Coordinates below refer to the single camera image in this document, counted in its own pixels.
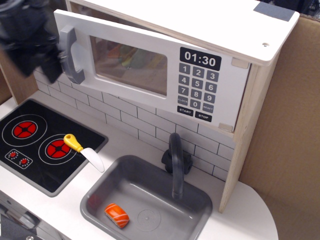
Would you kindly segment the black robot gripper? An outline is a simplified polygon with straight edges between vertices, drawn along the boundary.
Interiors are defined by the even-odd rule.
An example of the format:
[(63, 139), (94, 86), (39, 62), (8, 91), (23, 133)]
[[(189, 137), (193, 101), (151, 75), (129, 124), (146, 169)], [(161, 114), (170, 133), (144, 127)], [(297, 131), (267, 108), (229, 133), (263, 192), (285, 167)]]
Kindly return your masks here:
[(0, 46), (26, 77), (39, 65), (50, 83), (63, 73), (54, 18), (60, 6), (58, 0), (0, 2)]

